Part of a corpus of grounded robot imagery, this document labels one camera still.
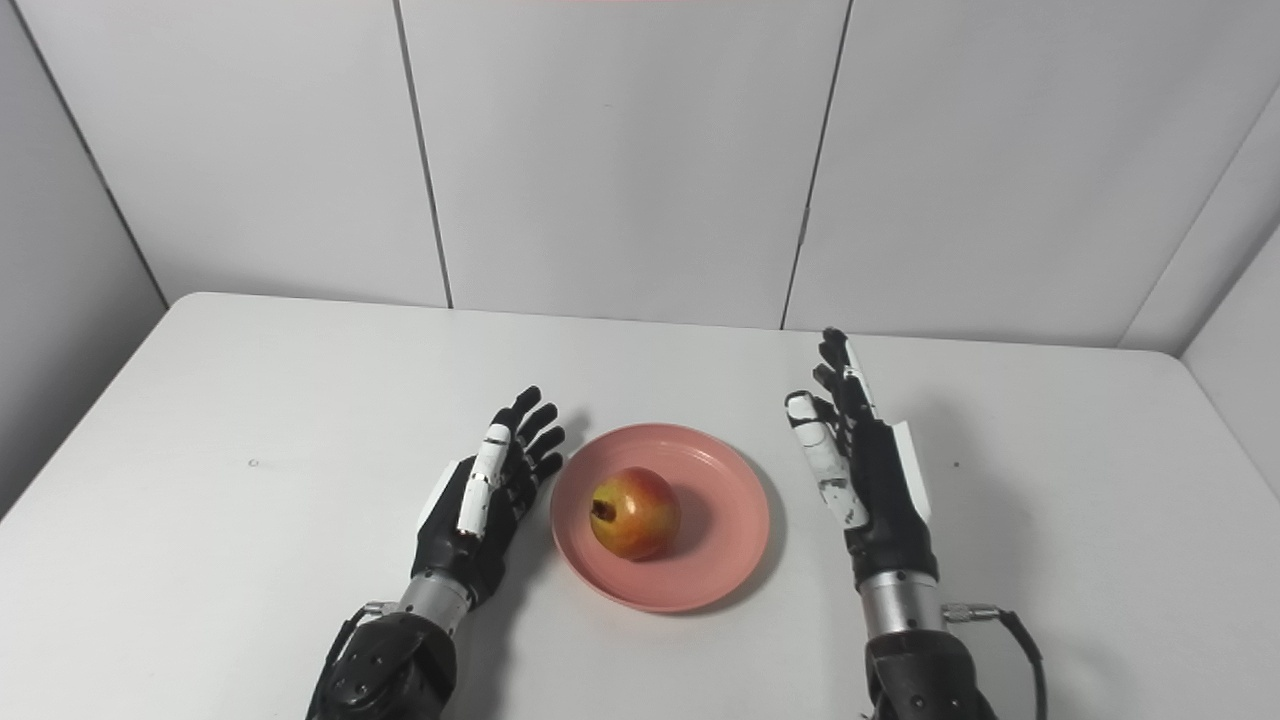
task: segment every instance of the pink plate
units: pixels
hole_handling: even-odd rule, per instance
[[[623,468],[649,468],[680,500],[671,551],[632,562],[595,539],[589,518],[595,486]],[[760,480],[733,448],[681,425],[628,425],[586,443],[552,492],[552,533],[570,568],[605,597],[650,612],[704,607],[742,584],[769,539]]]

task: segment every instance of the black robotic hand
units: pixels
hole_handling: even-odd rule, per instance
[[[534,410],[540,401],[536,387],[520,393],[494,416],[479,452],[445,468],[424,510],[408,588],[399,602],[370,602],[343,624],[307,720],[440,716],[457,682],[453,633],[498,589],[520,519],[563,465],[554,450],[564,430],[548,429],[557,410]],[[361,624],[366,615],[376,619]]]
[[[794,392],[787,418],[852,556],[874,717],[993,720],[969,651],[946,632],[910,430],[879,419],[845,333],[828,328],[818,351],[814,378],[832,401]]]
[[[411,577],[447,575],[466,588],[472,607],[498,589],[516,524],[564,464],[552,452],[564,442],[564,429],[543,432],[556,420],[556,406],[543,405],[525,420],[540,400],[541,392],[530,387],[499,410],[480,452],[458,462],[438,486],[440,493],[417,532]]]

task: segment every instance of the plate rim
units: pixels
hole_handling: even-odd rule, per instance
[[[755,480],[755,484],[751,486],[751,487],[759,493],[760,507],[764,509],[764,514],[763,514],[763,518],[764,518],[764,533],[760,536],[762,539],[759,541],[759,547],[753,547],[751,548],[751,555],[753,555],[754,560],[750,564],[750,566],[746,570],[746,573],[742,575],[742,578],[740,578],[737,582],[735,582],[723,593],[716,594],[714,597],[710,597],[708,600],[698,600],[698,601],[694,601],[694,602],[690,602],[690,603],[685,603],[685,605],[680,605],[680,606],[653,606],[653,605],[646,605],[644,602],[636,602],[636,601],[626,600],[623,597],[618,597],[617,594],[614,594],[612,592],[605,591],[604,588],[602,588],[600,585],[598,585],[595,582],[593,582],[590,578],[588,578],[573,564],[573,561],[570,560],[568,553],[564,552],[564,544],[563,544],[563,541],[561,539],[561,533],[559,533],[558,525],[556,524],[556,505],[557,505],[557,498],[562,497],[558,493],[559,488],[562,487],[559,484],[561,477],[563,477],[563,473],[572,466],[573,460],[577,459],[579,454],[581,454],[584,450],[586,450],[591,443],[602,441],[602,439],[604,439],[604,438],[607,438],[609,436],[614,436],[614,434],[620,434],[620,433],[625,433],[625,432],[635,432],[635,430],[643,429],[643,428],[673,428],[673,429],[677,429],[677,430],[681,430],[681,432],[689,432],[689,433],[694,433],[694,434],[701,436],[703,438],[709,439],[713,445],[717,445],[717,446],[722,447],[731,457],[733,457],[739,462],[741,462],[742,469],[745,469],[746,473],[751,477],[751,479]],[[632,423],[630,425],[622,425],[622,427],[618,427],[618,428],[613,428],[612,430],[608,430],[608,432],[605,432],[603,434],[599,434],[599,436],[596,436],[596,437],[586,441],[585,443],[582,443],[582,447],[577,448],[577,451],[573,452],[573,455],[564,464],[564,468],[557,474],[556,487],[552,488],[550,496],[552,497],[550,497],[550,506],[548,509],[548,514],[549,514],[549,520],[550,520],[550,527],[552,527],[550,528],[552,529],[552,539],[554,539],[554,542],[556,542],[556,551],[559,552],[561,560],[563,560],[564,564],[568,565],[570,570],[572,570],[573,575],[576,575],[577,579],[580,579],[582,582],[582,584],[590,587],[596,593],[599,593],[599,594],[602,594],[602,596],[612,600],[613,602],[617,602],[620,605],[625,605],[627,607],[632,607],[635,610],[641,610],[644,612],[654,612],[654,614],[662,614],[662,615],[675,615],[675,614],[680,614],[680,612],[690,612],[690,611],[694,611],[694,610],[700,610],[703,607],[707,607],[707,606],[710,606],[710,605],[713,605],[716,602],[719,602],[721,600],[724,600],[726,597],[728,597],[730,594],[732,594],[733,591],[736,591],[740,587],[742,587],[742,584],[746,583],[751,578],[751,575],[755,574],[756,570],[759,570],[760,562],[764,560],[764,553],[768,551],[769,539],[772,539],[772,537],[773,537],[773,512],[769,509],[768,493],[764,492],[764,483],[760,482],[760,477],[751,468],[750,462],[748,462],[746,459],[742,457],[742,455],[737,450],[733,448],[733,446],[731,446],[730,443],[722,441],[721,438],[718,438],[718,437],[716,437],[716,436],[713,436],[710,433],[699,430],[698,428],[691,428],[689,425],[681,425],[681,424],[677,424],[677,423]]]

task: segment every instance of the connector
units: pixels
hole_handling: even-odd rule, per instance
[[[984,623],[998,620],[1000,609],[979,602],[946,602],[942,605],[942,619],[947,623]]]
[[[387,602],[381,600],[374,600],[365,603],[365,612],[374,618],[381,618],[384,615],[390,615],[399,610],[398,602]]]

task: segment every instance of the panel seam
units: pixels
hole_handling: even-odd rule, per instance
[[[164,305],[165,311],[168,311],[170,307],[169,299],[165,296],[164,291],[160,290],[160,281],[156,279],[156,274],[151,269],[151,263],[147,261],[147,256],[142,254],[138,238],[133,234],[133,228],[129,227],[129,220],[125,219],[124,211],[120,210],[120,204],[115,200],[115,192],[111,191],[111,186],[106,182],[106,174],[102,172],[102,167],[93,155],[93,150],[88,146],[88,140],[84,138],[84,132],[81,129],[79,122],[76,120],[76,114],[72,113],[72,108],[67,102],[67,96],[63,95],[63,88],[58,85],[58,79],[54,77],[54,70],[49,67],[49,61],[45,59],[45,53],[40,49],[40,44],[36,42],[36,36],[31,31],[31,24],[27,22],[26,15],[22,14],[22,8],[18,6],[18,0],[9,0],[9,5],[18,17],[18,27],[22,28],[22,33],[27,37],[31,50],[36,54],[36,60],[40,63],[40,68],[44,70],[45,77],[49,79],[50,87],[54,88],[54,96],[58,97],[58,104],[61,106],[63,114],[67,115],[67,120],[72,126],[72,132],[76,133],[76,140],[79,141],[81,150],[83,150],[84,156],[88,158],[88,164],[93,169],[93,174],[97,177],[97,183],[106,195],[108,204],[111,206],[111,213],[115,214],[115,218],[120,222],[120,227],[124,228],[124,236],[129,240],[129,246],[133,249],[133,254],[137,255],[138,263],[142,265],[142,270],[146,273],[147,281],[151,283],[151,288],[155,291],[156,297],[160,299],[160,304]]]
[[[796,270],[800,268],[800,249],[809,232],[809,210],[813,205],[813,188],[818,183],[818,165],[822,163],[822,146],[827,141],[827,124],[831,120],[831,105],[836,99],[836,82],[840,79],[840,63],[845,58],[845,40],[849,37],[849,18],[854,14],[854,0],[845,6],[845,22],[840,27],[840,44],[836,46],[836,64],[831,69],[831,87],[827,88],[827,105],[822,111],[822,127],[818,129],[818,147],[813,156],[813,170],[809,173],[809,191],[804,199],[804,211],[800,217],[800,232],[796,236],[796,252],[791,259],[791,275],[787,278],[787,295],[782,301],[782,320],[778,329],[787,329],[787,313],[791,310],[791,292],[796,284]]]
[[[1226,164],[1222,165],[1222,170],[1219,173],[1217,179],[1213,181],[1213,186],[1210,187],[1210,191],[1204,196],[1204,200],[1201,202],[1199,208],[1196,210],[1196,214],[1192,217],[1192,222],[1187,225],[1187,231],[1183,233],[1181,240],[1178,241],[1178,245],[1174,246],[1172,252],[1169,254],[1169,258],[1165,260],[1165,266],[1160,270],[1160,274],[1156,275],[1156,279],[1155,282],[1151,283],[1151,287],[1147,288],[1147,295],[1143,296],[1142,302],[1138,304],[1138,309],[1129,319],[1129,324],[1125,325],[1124,331],[1120,332],[1120,337],[1116,338],[1115,347],[1120,347],[1120,343],[1124,342],[1124,338],[1129,336],[1129,331],[1133,329],[1134,323],[1137,323],[1138,318],[1142,316],[1142,311],[1147,307],[1147,302],[1151,301],[1151,296],[1156,293],[1156,288],[1160,287],[1161,281],[1164,281],[1165,275],[1169,274],[1169,268],[1174,264],[1174,259],[1178,258],[1178,254],[1183,250],[1183,245],[1187,243],[1187,238],[1190,237],[1192,231],[1196,229],[1196,224],[1199,223],[1201,215],[1204,214],[1204,209],[1208,208],[1210,201],[1213,199],[1215,195],[1217,195],[1217,188],[1222,184],[1222,179],[1226,178],[1226,173],[1230,172],[1231,165],[1235,164],[1236,158],[1240,156],[1240,151],[1244,149],[1244,143],[1248,142],[1249,137],[1253,135],[1253,131],[1257,129],[1258,123],[1262,120],[1262,115],[1267,111],[1267,108],[1271,106],[1271,102],[1275,99],[1277,91],[1280,91],[1280,79],[1277,79],[1275,85],[1272,85],[1271,94],[1267,95],[1266,100],[1262,102],[1262,108],[1258,109],[1257,115],[1253,117],[1253,122],[1249,123],[1249,128],[1244,132],[1244,136],[1240,137],[1240,142],[1235,146],[1235,151],[1231,152],[1231,156],[1226,160]],[[1199,331],[1194,329],[1192,331],[1189,337],[1181,338],[1179,346],[1183,350],[1185,350],[1190,345],[1190,341],[1194,340],[1197,332]]]
[[[449,265],[444,260],[444,237],[440,234],[440,214],[435,206],[435,184],[431,182],[431,164],[426,159],[426,136],[422,135],[422,110],[417,102],[417,86],[413,83],[413,61],[408,53],[408,36],[404,31],[404,10],[401,0],[392,0],[396,10],[396,35],[401,45],[401,61],[404,64],[404,83],[408,86],[408,105],[413,114],[413,133],[417,136],[417,154],[422,163],[422,181],[426,183],[426,204],[431,210],[431,232],[435,234],[435,255],[440,263],[440,281],[444,284],[444,304],[453,309],[453,286],[449,283]]]

